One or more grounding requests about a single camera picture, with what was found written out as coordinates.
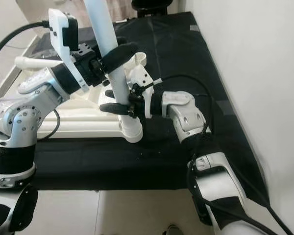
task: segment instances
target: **floor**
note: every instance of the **floor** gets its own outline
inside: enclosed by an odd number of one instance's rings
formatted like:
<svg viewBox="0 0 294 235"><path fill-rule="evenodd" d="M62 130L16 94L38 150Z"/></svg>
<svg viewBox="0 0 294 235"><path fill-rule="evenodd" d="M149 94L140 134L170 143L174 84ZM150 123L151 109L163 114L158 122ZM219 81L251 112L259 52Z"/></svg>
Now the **floor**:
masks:
<svg viewBox="0 0 294 235"><path fill-rule="evenodd" d="M187 190L40 191L32 223L17 235L210 235Z"/></svg>

